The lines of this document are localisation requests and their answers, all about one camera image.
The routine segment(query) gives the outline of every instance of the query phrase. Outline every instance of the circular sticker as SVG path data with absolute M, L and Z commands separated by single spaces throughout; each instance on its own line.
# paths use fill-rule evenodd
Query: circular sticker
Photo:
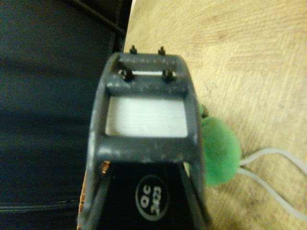
M 163 181 L 150 174 L 141 179 L 135 192 L 136 206 L 150 221 L 161 219 L 168 208 L 168 191 Z

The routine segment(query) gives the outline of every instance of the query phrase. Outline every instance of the white cable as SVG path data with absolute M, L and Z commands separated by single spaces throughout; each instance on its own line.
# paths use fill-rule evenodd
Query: white cable
M 295 217 L 307 222 L 307 215 L 297 211 L 295 208 L 293 208 L 288 202 L 286 202 L 277 192 L 275 192 L 274 189 L 272 189 L 264 180 L 262 180 L 260 177 L 255 175 L 254 173 L 239 168 L 238 173 L 244 174 L 246 176 L 249 176 L 253 178 L 255 181 L 257 181 L 260 185 L 262 185 L 273 197 L 274 199 L 280 203 L 289 213 L 294 215 Z
M 254 154 L 250 155 L 249 157 L 241 160 L 240 166 L 251 163 L 255 159 L 257 159 L 257 158 L 259 158 L 259 157 L 261 157 L 265 154 L 272 154 L 272 153 L 278 153 L 278 154 L 285 156 L 286 158 L 288 158 L 290 161 L 292 161 L 293 164 L 295 164 L 298 168 L 300 168 L 307 175 L 307 166 L 306 165 L 304 165 L 298 158 L 293 156 L 291 153 L 289 153 L 285 150 L 282 150 L 282 149 L 278 149 L 278 148 L 261 149 L 261 150 L 255 152 Z
M 291 153 L 284 151 L 282 149 L 277 148 L 267 148 L 262 149 L 260 151 L 255 152 L 251 156 L 247 157 L 246 159 L 243 159 L 240 161 L 240 166 L 246 165 L 248 163 L 251 163 L 255 159 L 259 158 L 260 156 L 263 156 L 265 154 L 271 154 L 271 153 L 279 153 L 286 158 L 288 158 L 290 161 L 292 161 L 298 168 L 300 168 L 306 175 L 307 175 L 307 166 L 304 165 L 299 159 L 297 159 L 295 156 L 293 156 Z M 260 185 L 262 185 L 273 197 L 274 199 L 280 203 L 289 213 L 294 215 L 295 217 L 307 222 L 307 215 L 303 214 L 299 211 L 297 211 L 295 208 L 293 208 L 287 201 L 285 201 L 274 189 L 272 189 L 264 180 L 262 180 L 260 177 L 252 173 L 251 171 L 248 171 L 243 168 L 239 168 L 238 173 L 247 175 L 257 181 Z

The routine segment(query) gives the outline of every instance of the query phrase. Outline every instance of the wooden floor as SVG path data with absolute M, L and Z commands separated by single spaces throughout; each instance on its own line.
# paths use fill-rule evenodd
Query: wooden floor
M 241 141 L 243 157 L 277 147 L 307 164 L 306 0 L 136 0 L 125 51 L 181 55 L 199 101 Z M 248 168 L 307 214 L 307 177 L 279 155 Z M 237 175 L 208 188 L 216 230 L 303 230 L 263 187 Z

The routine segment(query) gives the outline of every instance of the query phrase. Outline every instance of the gray plastic device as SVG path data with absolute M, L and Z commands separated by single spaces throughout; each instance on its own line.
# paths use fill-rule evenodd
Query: gray plastic device
M 133 75 L 133 71 L 162 71 L 163 76 Z M 188 135 L 183 138 L 108 136 L 106 119 L 112 96 L 182 99 Z M 116 166 L 121 165 L 118 168 L 123 168 L 123 165 L 128 164 L 142 167 L 169 164 L 178 167 L 178 178 L 183 184 L 191 223 L 194 229 L 207 229 L 210 218 L 205 207 L 205 160 L 201 135 L 198 102 L 183 58 L 175 55 L 113 54 L 99 82 L 92 112 L 85 202 L 79 215 L 82 229 L 97 229 L 110 193 L 109 188 L 115 178 L 113 174 Z M 105 175 L 101 173 L 104 161 L 111 162 Z M 190 164 L 190 176 L 184 170 L 184 162 Z M 173 211 L 172 215 L 174 219 L 180 214 Z

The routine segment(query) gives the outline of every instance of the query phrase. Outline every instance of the screw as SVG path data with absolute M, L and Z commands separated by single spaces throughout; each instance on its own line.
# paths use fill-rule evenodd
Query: screw
M 163 70 L 162 72 L 162 79 L 165 82 L 171 82 L 173 81 L 175 78 L 173 77 L 173 72 L 170 71 L 169 69 Z
M 158 50 L 158 54 L 159 55 L 165 55 L 165 50 L 164 50 L 163 46 Z
M 133 74 L 130 69 L 123 69 L 121 75 L 125 81 L 131 81 L 133 79 Z
M 137 54 L 138 50 L 134 46 L 132 46 L 131 49 L 130 49 L 130 53 L 131 54 Z

